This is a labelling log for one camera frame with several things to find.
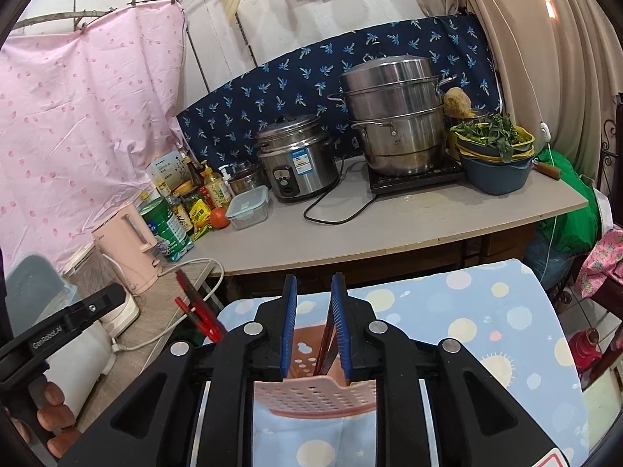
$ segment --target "blue polka dot tablecloth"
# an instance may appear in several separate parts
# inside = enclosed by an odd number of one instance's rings
[[[524,406],[572,467],[588,456],[588,412],[563,330],[532,271],[518,260],[350,290],[411,339],[459,339]],[[297,327],[324,323],[330,293],[298,297]],[[267,299],[229,304],[228,330]],[[303,420],[255,404],[253,467],[374,467],[376,413]]]

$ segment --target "metal screw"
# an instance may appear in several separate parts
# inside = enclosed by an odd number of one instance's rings
[[[461,345],[456,339],[446,339],[441,343],[441,347],[448,353],[458,353],[461,351]]]
[[[264,327],[262,326],[261,323],[257,323],[253,321],[251,323],[245,324],[243,330],[244,330],[244,333],[246,333],[247,335],[257,335],[257,334],[262,333],[262,330],[264,330]]]
[[[188,346],[188,343],[186,342],[176,342],[175,344],[171,345],[171,354],[174,356],[184,356],[186,353],[188,353],[190,346]]]
[[[387,324],[382,321],[373,321],[368,325],[368,328],[373,334],[384,334],[387,332]]]

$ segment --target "white wall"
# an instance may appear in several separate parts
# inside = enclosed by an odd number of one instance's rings
[[[108,10],[130,1],[76,0],[76,10]],[[180,111],[208,93],[199,64],[210,90],[254,68],[241,29],[236,19],[226,22],[220,0],[181,2],[199,61],[187,37]],[[74,0],[33,0],[22,18],[73,9]],[[424,16],[416,0],[242,0],[238,15],[259,65],[292,49],[351,30]],[[29,26],[15,33],[72,30],[72,22],[66,20]]]

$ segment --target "green container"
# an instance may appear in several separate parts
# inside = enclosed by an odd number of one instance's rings
[[[176,262],[193,247],[180,220],[169,209],[164,198],[158,198],[139,211],[158,241],[158,250],[171,262]]]

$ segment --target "human hand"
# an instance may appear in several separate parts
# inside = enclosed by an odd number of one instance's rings
[[[60,458],[78,440],[80,431],[74,426],[76,424],[74,413],[65,405],[65,396],[57,385],[51,382],[46,383],[44,396],[50,405],[37,411],[37,419],[48,432],[61,429],[60,434],[50,439],[46,444],[50,453],[56,458]],[[11,420],[24,441],[29,443],[30,433],[28,429],[21,421],[13,418]]]

